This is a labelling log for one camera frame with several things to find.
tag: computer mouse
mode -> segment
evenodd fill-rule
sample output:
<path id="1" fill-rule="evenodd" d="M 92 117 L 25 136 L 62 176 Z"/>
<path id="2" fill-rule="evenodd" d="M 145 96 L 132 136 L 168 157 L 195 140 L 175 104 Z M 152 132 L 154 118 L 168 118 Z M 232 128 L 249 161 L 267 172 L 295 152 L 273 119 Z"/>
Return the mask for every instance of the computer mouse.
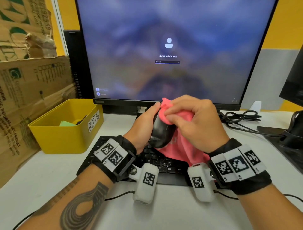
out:
<path id="1" fill-rule="evenodd" d="M 154 116 L 154 126 L 148 143 L 154 148 L 161 149 L 171 141 L 175 131 L 175 125 L 165 124 L 159 118 L 159 113 L 156 113 Z"/>

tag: black cable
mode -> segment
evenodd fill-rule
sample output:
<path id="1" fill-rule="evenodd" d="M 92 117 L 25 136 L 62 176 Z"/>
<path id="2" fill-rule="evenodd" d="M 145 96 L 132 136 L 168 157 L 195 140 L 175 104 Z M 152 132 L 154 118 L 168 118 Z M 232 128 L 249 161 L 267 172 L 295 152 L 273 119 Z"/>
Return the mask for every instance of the black cable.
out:
<path id="1" fill-rule="evenodd" d="M 104 201 L 110 201 L 110 200 L 116 199 L 116 198 L 118 198 L 118 197 L 120 197 L 120 196 L 123 196 L 123 195 L 125 195 L 125 194 L 128 194 L 128 193 L 134 194 L 135 191 L 128 191 L 128 192 L 122 193 L 122 194 L 120 194 L 120 195 L 118 195 L 118 196 L 115 196 L 115 197 L 112 197 L 112 198 L 105 199 Z M 29 214 L 29 215 L 27 215 L 26 217 L 24 217 L 24 218 L 22 219 L 22 221 L 20 221 L 20 222 L 13 228 L 13 230 L 16 230 L 20 224 L 22 224 L 27 218 L 29 218 L 29 217 L 30 217 L 31 215 L 33 215 L 35 212 L 32 212 L 31 214 Z"/>
<path id="2" fill-rule="evenodd" d="M 236 197 L 230 197 L 230 196 L 225 195 L 225 194 L 223 194 L 223 193 L 221 193 L 221 192 L 219 192 L 219 191 L 217 191 L 217 190 L 214 190 L 214 193 L 218 193 L 218 194 L 220 194 L 220 195 L 222 195 L 222 196 L 225 196 L 225 197 L 227 197 L 227 198 L 229 198 L 229 199 L 238 200 L 238 198 L 236 198 Z M 283 194 L 283 195 L 284 195 L 284 196 L 290 196 L 290 197 L 297 198 L 299 201 L 301 201 L 301 202 L 303 203 L 303 200 L 302 200 L 301 198 L 297 197 L 297 196 L 294 196 L 294 195 L 291 195 L 291 194 Z"/>
<path id="3" fill-rule="evenodd" d="M 235 129 L 235 130 L 239 130 L 239 131 L 244 131 L 244 132 L 248 132 L 248 133 L 253 133 L 253 134 L 260 134 L 260 135 L 264 135 L 264 136 L 268 136 L 268 137 L 283 137 L 284 134 L 266 134 L 266 133 L 261 133 L 258 132 L 254 129 L 248 128 L 244 125 L 239 124 L 240 121 L 243 120 L 250 120 L 250 121 L 261 121 L 261 117 L 260 115 L 258 115 L 257 111 L 254 110 L 247 110 L 244 113 L 241 114 L 237 114 L 234 112 L 227 112 L 225 115 L 220 112 L 220 115 L 224 118 L 224 120 L 226 121 L 226 126 L 231 128 L 231 129 Z M 237 128 L 237 127 L 233 127 L 229 124 L 236 124 L 239 125 L 245 129 L 241 129 L 241 128 Z"/>

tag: microfiber cloth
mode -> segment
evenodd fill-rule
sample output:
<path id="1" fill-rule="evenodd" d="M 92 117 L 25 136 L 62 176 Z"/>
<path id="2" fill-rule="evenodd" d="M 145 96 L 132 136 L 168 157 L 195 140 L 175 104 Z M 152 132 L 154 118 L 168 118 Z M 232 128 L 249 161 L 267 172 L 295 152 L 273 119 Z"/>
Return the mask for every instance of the microfiber cloth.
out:
<path id="1" fill-rule="evenodd" d="M 163 102 L 159 111 L 159 118 L 166 124 L 172 125 L 166 117 L 164 116 L 164 112 L 172 107 L 173 105 L 170 103 L 170 100 L 167 98 L 162 98 Z M 194 113 L 191 111 L 180 111 L 176 113 L 178 116 L 182 117 L 186 121 L 191 121 Z M 179 129 L 176 129 L 173 138 L 170 143 L 167 144 L 162 149 L 157 149 L 159 152 L 163 153 L 166 157 L 186 161 L 189 166 L 197 163 L 206 163 L 209 160 L 209 156 L 204 152 L 195 148 L 185 137 L 181 135 Z"/>

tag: tattoo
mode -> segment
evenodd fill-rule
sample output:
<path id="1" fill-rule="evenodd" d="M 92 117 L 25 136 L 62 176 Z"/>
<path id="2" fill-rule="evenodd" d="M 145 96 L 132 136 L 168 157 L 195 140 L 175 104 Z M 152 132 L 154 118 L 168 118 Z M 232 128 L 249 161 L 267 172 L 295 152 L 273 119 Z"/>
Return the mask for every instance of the tattoo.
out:
<path id="1" fill-rule="evenodd" d="M 93 221 L 95 215 L 98 213 L 107 195 L 108 188 L 102 183 L 98 182 L 97 186 L 88 192 L 76 196 L 70 201 L 63 210 L 60 217 L 60 226 L 63 230 L 85 230 Z M 83 202 L 93 202 L 92 208 L 82 214 L 78 215 L 76 209 L 79 204 Z"/>
<path id="2" fill-rule="evenodd" d="M 69 183 L 64 189 L 62 189 L 57 195 L 50 199 L 45 205 L 38 209 L 32 216 L 39 216 L 48 212 L 59 200 L 64 197 L 79 181 L 79 178 L 76 177 L 71 183 Z"/>

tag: user profile avatar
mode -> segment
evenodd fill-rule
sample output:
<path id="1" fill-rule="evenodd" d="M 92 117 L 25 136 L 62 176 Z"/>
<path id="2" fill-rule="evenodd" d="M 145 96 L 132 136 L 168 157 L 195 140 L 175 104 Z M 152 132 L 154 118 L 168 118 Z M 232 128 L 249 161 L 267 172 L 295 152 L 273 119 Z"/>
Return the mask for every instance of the user profile avatar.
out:
<path id="1" fill-rule="evenodd" d="M 167 43 L 165 44 L 165 48 L 171 49 L 173 47 L 173 44 L 171 44 L 171 38 L 167 39 Z"/>

